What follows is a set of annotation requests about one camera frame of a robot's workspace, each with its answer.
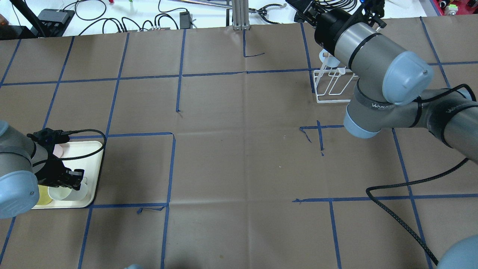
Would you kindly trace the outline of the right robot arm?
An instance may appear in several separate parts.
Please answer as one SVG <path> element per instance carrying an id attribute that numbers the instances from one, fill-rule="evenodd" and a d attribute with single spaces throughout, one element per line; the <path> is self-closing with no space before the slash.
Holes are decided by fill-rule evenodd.
<path id="1" fill-rule="evenodd" d="M 316 42 L 358 76 L 345 129 L 368 139 L 384 128 L 425 128 L 476 163 L 477 100 L 471 88 L 430 90 L 431 66 L 372 28 L 374 22 L 384 26 L 377 7 L 366 0 L 349 14 L 313 2 Z"/>

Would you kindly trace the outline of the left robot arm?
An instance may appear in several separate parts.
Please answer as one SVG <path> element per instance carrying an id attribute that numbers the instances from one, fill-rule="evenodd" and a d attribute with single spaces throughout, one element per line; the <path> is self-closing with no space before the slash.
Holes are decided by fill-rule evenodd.
<path id="1" fill-rule="evenodd" d="M 80 190 L 84 170 L 65 167 L 54 154 L 55 145 L 67 143 L 62 130 L 42 129 L 22 134 L 6 121 L 0 123 L 0 216 L 12 218 L 32 209 L 40 198 L 39 186 Z"/>

